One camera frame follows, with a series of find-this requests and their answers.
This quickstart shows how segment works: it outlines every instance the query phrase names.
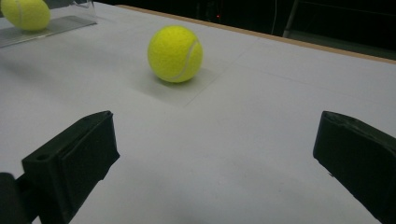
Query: white table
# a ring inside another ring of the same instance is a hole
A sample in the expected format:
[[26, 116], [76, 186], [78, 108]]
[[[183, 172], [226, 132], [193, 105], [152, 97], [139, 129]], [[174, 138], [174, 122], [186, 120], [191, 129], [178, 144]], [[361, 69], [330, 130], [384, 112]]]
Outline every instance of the white table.
[[[0, 172], [111, 110], [121, 157], [72, 223], [379, 223], [312, 151], [323, 110], [396, 136], [395, 63], [95, 7], [97, 25], [0, 49]], [[147, 62], [168, 24], [205, 51], [181, 85]]]

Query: brown edge trim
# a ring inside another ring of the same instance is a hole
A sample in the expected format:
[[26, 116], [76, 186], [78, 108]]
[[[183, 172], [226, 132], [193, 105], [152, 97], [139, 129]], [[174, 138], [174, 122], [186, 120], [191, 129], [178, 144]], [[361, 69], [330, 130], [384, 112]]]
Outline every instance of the brown edge trim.
[[254, 32], [254, 31], [249, 31], [249, 30], [244, 30], [244, 29], [235, 28], [235, 27], [231, 27], [231, 26], [221, 25], [221, 24], [217, 24], [217, 23], [213, 23], [213, 22], [199, 21], [199, 20], [176, 16], [176, 15], [167, 14], [167, 13], [163, 13], [163, 12], [152, 11], [152, 10], [143, 9], [140, 7], [130, 7], [130, 6], [125, 6], [125, 5], [116, 5], [116, 7], [122, 7], [122, 8], [130, 9], [133, 11], [148, 13], [148, 14], [162, 16], [162, 17], [171, 18], [171, 19], [176, 19], [176, 20], [180, 20], [180, 21], [188, 21], [188, 22], [201, 24], [201, 25], [205, 25], [205, 26], [209, 26], [209, 27], [215, 27], [215, 28], [219, 28], [219, 29], [223, 29], [223, 30], [233, 31], [233, 32], [237, 32], [237, 33], [241, 33], [241, 34], [245, 34], [245, 35], [254, 35], [257, 37], [271, 39], [271, 40], [288, 43], [288, 44], [292, 44], [292, 45], [297, 45], [300, 47], [305, 47], [305, 48], [310, 48], [310, 49], [319, 49], [319, 50], [324, 50], [324, 51], [328, 51], [331, 53], [343, 54], [346, 56], [352, 56], [352, 57], [356, 57], [356, 58], [362, 58], [362, 59], [367, 59], [367, 60], [372, 60], [372, 61], [377, 61], [377, 62], [382, 62], [382, 63], [396, 64], [396, 61], [391, 60], [391, 59], [379, 58], [379, 57], [355, 53], [355, 52], [351, 52], [351, 51], [347, 51], [347, 50], [343, 50], [343, 49], [333, 49], [333, 48], [324, 47], [321, 45], [306, 43], [303, 41], [287, 39], [287, 38], [276, 36], [276, 35], [267, 35], [267, 34], [258, 33], [258, 32]]

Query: yellow tennis ball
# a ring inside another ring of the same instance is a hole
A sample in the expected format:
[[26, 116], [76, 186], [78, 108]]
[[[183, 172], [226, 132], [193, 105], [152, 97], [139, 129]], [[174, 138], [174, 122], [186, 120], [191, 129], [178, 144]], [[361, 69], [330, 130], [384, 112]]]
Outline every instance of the yellow tennis ball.
[[157, 77], [183, 82], [201, 67], [203, 49], [195, 33], [183, 26], [165, 26], [150, 40], [148, 63]]
[[50, 9], [43, 0], [1, 0], [4, 17], [26, 31], [39, 31], [50, 22]]

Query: cable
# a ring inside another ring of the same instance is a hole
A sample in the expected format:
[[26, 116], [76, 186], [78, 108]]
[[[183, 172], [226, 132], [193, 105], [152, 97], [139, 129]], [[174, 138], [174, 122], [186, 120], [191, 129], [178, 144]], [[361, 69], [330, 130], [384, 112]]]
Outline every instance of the cable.
[[273, 35], [273, 34], [274, 34], [275, 23], [276, 23], [276, 12], [277, 12], [277, 0], [275, 0], [274, 23], [273, 23], [273, 28], [272, 28], [272, 31], [271, 31], [271, 35]]

